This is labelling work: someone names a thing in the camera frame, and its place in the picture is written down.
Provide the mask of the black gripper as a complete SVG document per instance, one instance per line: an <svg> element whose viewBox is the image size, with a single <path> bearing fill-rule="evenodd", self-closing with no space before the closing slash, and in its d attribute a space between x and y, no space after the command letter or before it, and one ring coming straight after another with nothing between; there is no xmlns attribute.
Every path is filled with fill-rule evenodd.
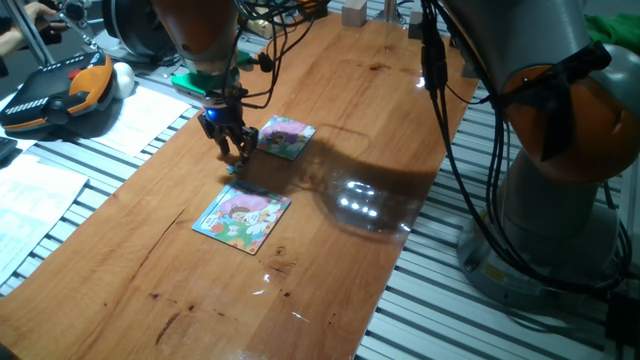
<svg viewBox="0 0 640 360"><path fill-rule="evenodd" d="M219 126L238 127L240 129L235 136L236 147L241 160L248 161L257 148L259 130L244 126L242 106L233 99L223 100L218 93L208 92L204 97L203 109L202 117L199 117L198 121L206 136L218 145L221 155L227 156L230 148Z"/></svg>

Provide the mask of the person's bare hand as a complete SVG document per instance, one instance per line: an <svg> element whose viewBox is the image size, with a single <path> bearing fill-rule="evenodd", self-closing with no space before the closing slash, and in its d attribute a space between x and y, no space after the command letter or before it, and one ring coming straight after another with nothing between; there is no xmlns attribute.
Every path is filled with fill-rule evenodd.
<svg viewBox="0 0 640 360"><path fill-rule="evenodd" d="M39 2L31 2L26 4L24 6L24 11L26 12L32 23L36 26L38 31L43 30L49 26L48 18L57 16L56 10Z"/></svg>

